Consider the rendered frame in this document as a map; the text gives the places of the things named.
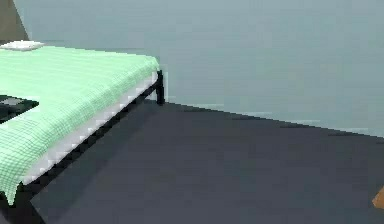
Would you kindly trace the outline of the black laptop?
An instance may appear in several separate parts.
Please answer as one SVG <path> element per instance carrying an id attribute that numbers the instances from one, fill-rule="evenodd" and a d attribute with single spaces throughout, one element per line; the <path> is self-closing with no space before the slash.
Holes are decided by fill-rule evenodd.
<path id="1" fill-rule="evenodd" d="M 38 105 L 39 103 L 34 100 L 0 95 L 0 124 L 17 117 Z"/>

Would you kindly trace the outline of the green covered black frame bed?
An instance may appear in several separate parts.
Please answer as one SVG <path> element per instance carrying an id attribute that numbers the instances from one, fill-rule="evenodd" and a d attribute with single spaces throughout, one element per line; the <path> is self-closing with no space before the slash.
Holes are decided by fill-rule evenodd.
<path id="1" fill-rule="evenodd" d="M 0 124 L 0 214 L 9 224 L 46 224 L 32 198 L 150 94 L 164 103 L 153 56 L 0 49 L 0 95 L 39 103 Z"/>

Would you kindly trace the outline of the white pillow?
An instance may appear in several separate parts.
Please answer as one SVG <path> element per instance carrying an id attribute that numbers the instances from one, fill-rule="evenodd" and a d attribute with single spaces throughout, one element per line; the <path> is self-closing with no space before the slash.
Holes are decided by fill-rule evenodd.
<path id="1" fill-rule="evenodd" d="M 15 51 L 30 51 L 41 48 L 44 46 L 44 43 L 37 41 L 12 41 L 6 44 L 0 45 L 0 49 L 5 50 L 15 50 Z"/>

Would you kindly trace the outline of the brown wooden object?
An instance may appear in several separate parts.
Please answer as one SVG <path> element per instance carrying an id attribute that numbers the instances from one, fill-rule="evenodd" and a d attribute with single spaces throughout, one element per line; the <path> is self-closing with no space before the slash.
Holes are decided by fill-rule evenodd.
<path id="1" fill-rule="evenodd" d="M 372 199 L 372 204 L 377 209 L 384 209 L 384 186 L 377 192 Z"/>

